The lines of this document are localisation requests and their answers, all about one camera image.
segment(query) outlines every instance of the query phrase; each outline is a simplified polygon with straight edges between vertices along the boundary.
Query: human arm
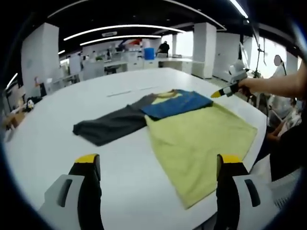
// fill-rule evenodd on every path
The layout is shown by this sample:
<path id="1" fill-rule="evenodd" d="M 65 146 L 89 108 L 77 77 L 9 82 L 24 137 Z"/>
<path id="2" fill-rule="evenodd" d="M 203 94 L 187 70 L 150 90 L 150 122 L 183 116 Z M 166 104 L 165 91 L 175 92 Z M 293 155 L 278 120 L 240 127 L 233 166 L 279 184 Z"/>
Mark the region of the human arm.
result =
<path id="1" fill-rule="evenodd" d="M 307 90 L 307 68 L 302 62 L 295 74 L 269 79 L 243 79 L 239 87 L 247 87 L 254 92 L 264 92 L 283 97 L 303 98 Z"/>
<path id="2" fill-rule="evenodd" d="M 158 48 L 158 50 L 157 50 L 157 53 L 159 53 L 159 52 L 161 51 L 161 49 L 162 49 L 162 44 L 159 45 L 159 48 Z"/>
<path id="3" fill-rule="evenodd" d="M 285 121 L 282 121 L 278 127 L 271 133 L 273 136 L 277 136 L 279 132 L 282 130 Z"/>

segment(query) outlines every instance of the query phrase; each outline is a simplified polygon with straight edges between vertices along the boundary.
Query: blue container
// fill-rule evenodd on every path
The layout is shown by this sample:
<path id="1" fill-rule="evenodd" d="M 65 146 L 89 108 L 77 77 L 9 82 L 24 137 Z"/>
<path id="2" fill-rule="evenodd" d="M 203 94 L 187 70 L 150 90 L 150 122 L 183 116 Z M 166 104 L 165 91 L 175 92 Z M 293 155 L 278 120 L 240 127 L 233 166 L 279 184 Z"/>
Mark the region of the blue container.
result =
<path id="1" fill-rule="evenodd" d="M 144 49 L 144 59 L 145 60 L 154 60 L 154 48 L 145 48 Z"/>

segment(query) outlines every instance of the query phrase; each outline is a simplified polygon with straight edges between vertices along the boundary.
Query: round white table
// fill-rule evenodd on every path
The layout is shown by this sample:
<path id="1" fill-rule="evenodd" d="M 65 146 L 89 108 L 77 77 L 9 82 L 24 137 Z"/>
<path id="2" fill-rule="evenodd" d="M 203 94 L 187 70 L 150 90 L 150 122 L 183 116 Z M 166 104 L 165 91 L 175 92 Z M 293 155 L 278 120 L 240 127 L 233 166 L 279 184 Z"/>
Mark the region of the round white table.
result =
<path id="1" fill-rule="evenodd" d="M 153 153 L 147 127 L 101 147 L 72 133 L 73 125 L 82 120 L 98 118 L 147 94 L 171 89 L 210 97 L 219 87 L 163 68 L 103 76 L 46 96 L 5 144 L 8 164 L 25 199 L 38 210 L 44 192 L 69 172 L 78 157 L 98 153 L 101 218 L 106 230 L 191 230 L 210 218 L 217 211 L 215 193 L 185 210 Z M 266 116 L 236 96 L 214 101 L 258 129 L 244 158 L 250 170 L 265 136 Z"/>

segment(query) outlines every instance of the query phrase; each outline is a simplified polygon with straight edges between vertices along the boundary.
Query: human hand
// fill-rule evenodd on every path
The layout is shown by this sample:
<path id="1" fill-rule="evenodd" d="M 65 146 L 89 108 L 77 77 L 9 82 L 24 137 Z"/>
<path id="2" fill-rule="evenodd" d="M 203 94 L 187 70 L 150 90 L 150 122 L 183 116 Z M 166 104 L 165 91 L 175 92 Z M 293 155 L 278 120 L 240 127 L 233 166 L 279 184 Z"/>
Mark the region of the human hand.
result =
<path id="1" fill-rule="evenodd" d="M 266 135 L 266 139 L 267 140 L 271 140 L 271 141 L 279 141 L 280 137 L 275 136 L 273 133 L 267 133 Z"/>
<path id="2" fill-rule="evenodd" d="M 254 88 L 254 80 L 253 78 L 245 78 L 239 82 L 239 92 L 244 94 L 245 96 L 251 96 L 252 93 L 256 92 Z"/>

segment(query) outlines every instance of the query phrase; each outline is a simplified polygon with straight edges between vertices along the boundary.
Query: ceiling light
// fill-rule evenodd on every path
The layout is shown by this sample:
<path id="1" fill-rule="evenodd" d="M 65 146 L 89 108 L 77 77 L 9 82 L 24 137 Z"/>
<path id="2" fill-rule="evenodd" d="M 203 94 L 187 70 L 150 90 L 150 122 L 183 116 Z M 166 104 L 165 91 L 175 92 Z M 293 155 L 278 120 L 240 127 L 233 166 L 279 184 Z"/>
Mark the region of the ceiling light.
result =
<path id="1" fill-rule="evenodd" d="M 100 41 L 105 41 L 105 40 L 110 40 L 110 39 L 126 38 L 126 37 L 161 38 L 161 36 L 158 36 L 158 35 L 124 35 L 124 36 L 114 36 L 114 37 L 101 38 L 101 39 L 97 39 L 97 40 L 93 40 L 93 41 L 89 41 L 89 42 L 84 42 L 84 43 L 81 43 L 80 45 L 83 46 L 83 45 L 90 44 L 90 43 L 93 43 L 93 42 L 100 42 Z"/>
<path id="2" fill-rule="evenodd" d="M 172 4 L 176 4 L 176 5 L 178 5 L 178 6 L 181 6 L 181 7 L 184 7 L 184 8 L 186 8 L 186 9 L 189 9 L 189 10 L 191 10 L 191 11 L 194 11 L 194 12 L 196 12 L 196 13 L 198 13 L 198 14 L 204 16 L 204 17 L 206 17 L 207 19 L 209 19 L 209 20 L 212 21 L 213 23 L 219 25 L 219 26 L 222 28 L 221 31 L 226 31 L 226 28 L 225 28 L 224 26 L 222 26 L 220 23 L 218 23 L 216 20 L 214 20 L 213 18 L 211 18 L 211 17 L 209 17 L 208 15 L 206 15 L 206 14 L 200 12 L 199 10 L 197 10 L 197 9 L 195 9 L 195 8 L 192 8 L 192 7 L 190 7 L 190 6 L 187 6 L 187 5 L 185 5 L 185 4 L 182 4 L 181 2 L 177 2 L 177 1 L 174 1 L 174 0 L 163 0 L 163 1 L 167 1 L 167 2 L 170 2 L 170 3 L 172 3 Z"/>
<path id="3" fill-rule="evenodd" d="M 243 17 L 248 18 L 248 15 L 236 0 L 230 0 L 230 2 L 236 7 Z"/>
<path id="4" fill-rule="evenodd" d="M 67 6 L 64 6 L 63 8 L 61 8 L 61 9 L 59 9 L 59 10 L 53 12 L 52 14 L 50 14 L 50 15 L 48 16 L 48 18 L 50 18 L 50 17 L 52 17 L 53 15 L 55 15 L 55 14 L 57 14 L 57 13 L 63 11 L 64 9 L 67 9 L 67 8 L 69 8 L 69 7 L 71 7 L 71 6 L 77 5 L 77 4 L 82 3 L 82 2 L 85 2 L 85 1 L 89 1 L 89 0 L 80 0 L 80 1 L 74 2 L 74 3 L 72 3 L 72 4 L 69 4 L 69 5 L 67 5 Z"/>
<path id="5" fill-rule="evenodd" d="M 13 80 L 17 77 L 18 73 L 15 73 L 14 77 L 10 80 L 9 84 L 6 86 L 6 90 L 8 89 L 8 87 L 11 85 L 11 83 L 13 82 Z"/>
<path id="6" fill-rule="evenodd" d="M 138 25 L 138 24 L 132 24 L 132 25 L 113 25 L 113 26 L 106 26 L 106 27 L 101 27 L 101 28 L 96 28 L 93 30 L 87 30 L 78 34 L 74 34 L 72 36 L 66 37 L 64 38 L 64 41 L 67 41 L 68 39 L 71 39 L 73 37 L 77 37 L 83 34 L 87 34 L 90 32 L 94 32 L 94 31 L 99 31 L 99 30 L 107 30 L 107 29 L 115 29 L 115 28 L 129 28 L 129 27 L 146 27 L 146 28 L 155 28 L 155 29 L 165 29 L 165 30 L 171 30 L 171 31 L 176 31 L 176 32 L 180 32 L 180 33 L 184 33 L 184 30 L 179 30 L 179 29 L 175 29 L 175 28 L 171 28 L 171 27 L 165 27 L 165 26 L 158 26 L 158 25 Z"/>

